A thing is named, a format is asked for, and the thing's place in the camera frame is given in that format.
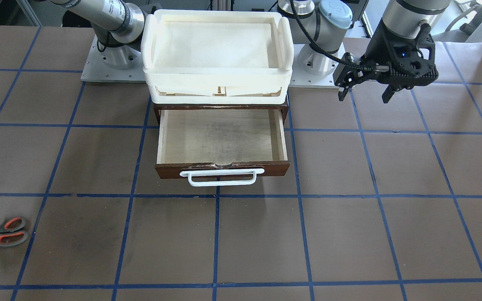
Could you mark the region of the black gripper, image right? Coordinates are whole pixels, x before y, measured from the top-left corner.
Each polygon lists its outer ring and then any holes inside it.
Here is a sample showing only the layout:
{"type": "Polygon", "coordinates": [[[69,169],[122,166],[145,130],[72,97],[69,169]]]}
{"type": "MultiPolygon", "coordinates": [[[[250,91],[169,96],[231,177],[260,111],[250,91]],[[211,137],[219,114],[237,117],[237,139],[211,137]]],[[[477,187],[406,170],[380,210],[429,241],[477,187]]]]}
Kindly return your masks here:
{"type": "Polygon", "coordinates": [[[338,100],[344,101],[349,87],[366,80],[375,80],[388,84],[381,99],[388,103],[396,93],[396,87],[427,86],[438,79],[436,67],[436,44],[434,43],[427,22],[418,21],[411,38],[398,36],[391,31],[384,21],[375,29],[366,52],[357,65],[369,67],[360,70],[356,67],[337,65],[333,73],[333,82],[338,89],[338,100]]]}

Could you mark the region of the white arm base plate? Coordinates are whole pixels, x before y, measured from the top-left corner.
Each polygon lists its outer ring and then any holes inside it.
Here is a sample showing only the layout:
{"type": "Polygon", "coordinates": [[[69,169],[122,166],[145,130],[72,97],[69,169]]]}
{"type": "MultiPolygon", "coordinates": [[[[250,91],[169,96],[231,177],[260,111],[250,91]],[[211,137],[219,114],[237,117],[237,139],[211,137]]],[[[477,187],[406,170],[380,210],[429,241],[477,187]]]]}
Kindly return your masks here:
{"type": "Polygon", "coordinates": [[[103,83],[145,83],[141,53],[126,45],[104,49],[94,37],[81,80],[103,83]]]}
{"type": "Polygon", "coordinates": [[[314,51],[307,44],[294,45],[293,71],[289,87],[337,88],[333,72],[338,62],[314,51]]]}

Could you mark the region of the silver robot arm, image left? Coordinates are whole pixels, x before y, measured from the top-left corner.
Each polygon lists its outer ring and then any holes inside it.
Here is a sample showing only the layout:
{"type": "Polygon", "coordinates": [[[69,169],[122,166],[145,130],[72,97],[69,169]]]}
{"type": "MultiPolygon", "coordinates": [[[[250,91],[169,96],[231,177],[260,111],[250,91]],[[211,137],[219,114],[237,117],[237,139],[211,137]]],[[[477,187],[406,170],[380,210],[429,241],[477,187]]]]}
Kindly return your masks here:
{"type": "Polygon", "coordinates": [[[145,20],[162,8],[161,5],[137,6],[123,0],[53,0],[53,4],[90,21],[96,32],[105,38],[103,45],[110,48],[129,46],[139,51],[145,20]]]}

